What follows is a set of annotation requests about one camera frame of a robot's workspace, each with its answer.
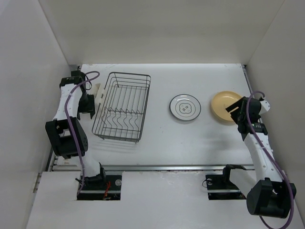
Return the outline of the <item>yellow plate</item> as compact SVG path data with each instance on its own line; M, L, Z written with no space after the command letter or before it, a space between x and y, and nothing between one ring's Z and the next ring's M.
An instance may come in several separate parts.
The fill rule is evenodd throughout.
M233 122L231 115L226 108L240 100L242 97L231 91L222 91L217 93L211 100L212 113L221 121Z
M228 121L228 120L222 119L215 113L212 113L212 114L213 114L214 119L223 125L228 125L228 126L236 125L236 123L232 119Z

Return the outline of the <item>white plate black outline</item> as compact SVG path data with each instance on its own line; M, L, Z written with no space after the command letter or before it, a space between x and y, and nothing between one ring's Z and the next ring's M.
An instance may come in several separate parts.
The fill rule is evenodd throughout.
M191 122L201 113L202 107L197 98L189 94L179 94L169 103L171 115L182 122Z

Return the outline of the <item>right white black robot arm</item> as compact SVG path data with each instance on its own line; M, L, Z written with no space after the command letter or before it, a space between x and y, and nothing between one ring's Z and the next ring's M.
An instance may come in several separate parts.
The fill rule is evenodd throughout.
M226 165L221 175L224 187L234 185L246 197L247 210L251 215L284 219L291 210L296 195L293 183L286 182L283 172L275 165L269 144L268 131L259 122L261 114L270 109L263 98L242 97L227 107L226 111L238 126L238 132L250 152L256 178L252 178L244 166Z

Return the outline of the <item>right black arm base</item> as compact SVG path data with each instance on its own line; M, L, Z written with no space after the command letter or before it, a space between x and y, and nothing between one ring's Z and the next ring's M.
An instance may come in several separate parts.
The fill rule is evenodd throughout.
M244 200L255 184L253 171L231 164L226 165L221 174L207 174L202 182L209 200Z

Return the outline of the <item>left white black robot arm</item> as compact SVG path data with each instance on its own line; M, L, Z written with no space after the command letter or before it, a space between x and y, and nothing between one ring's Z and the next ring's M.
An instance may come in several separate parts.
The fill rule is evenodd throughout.
M89 73L80 70L60 82L61 97L53 119L46 122L45 129L56 156L74 163L82 172L78 182L81 186L92 185L96 189L105 187L107 178L102 165L88 153L89 141L80 124L80 115L95 115L94 95L88 94L86 85L100 76L98 71Z

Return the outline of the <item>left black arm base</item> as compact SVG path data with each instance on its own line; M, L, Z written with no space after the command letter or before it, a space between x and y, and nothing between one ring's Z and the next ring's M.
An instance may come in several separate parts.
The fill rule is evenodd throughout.
M121 200L122 175L99 174L85 177L77 200Z

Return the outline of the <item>white plastic cutlery holder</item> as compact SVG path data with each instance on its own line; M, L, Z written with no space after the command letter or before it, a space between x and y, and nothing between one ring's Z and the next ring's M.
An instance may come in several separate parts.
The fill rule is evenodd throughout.
M104 101L105 89L101 83L96 83L93 86L92 93L94 96L94 103L96 105L99 105Z

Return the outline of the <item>metal rail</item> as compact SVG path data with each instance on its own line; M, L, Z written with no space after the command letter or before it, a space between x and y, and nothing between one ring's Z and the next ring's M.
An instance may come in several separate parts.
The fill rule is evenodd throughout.
M222 170L225 165L213 166L103 166L106 171L216 171ZM53 165L50 171L77 171L75 165Z

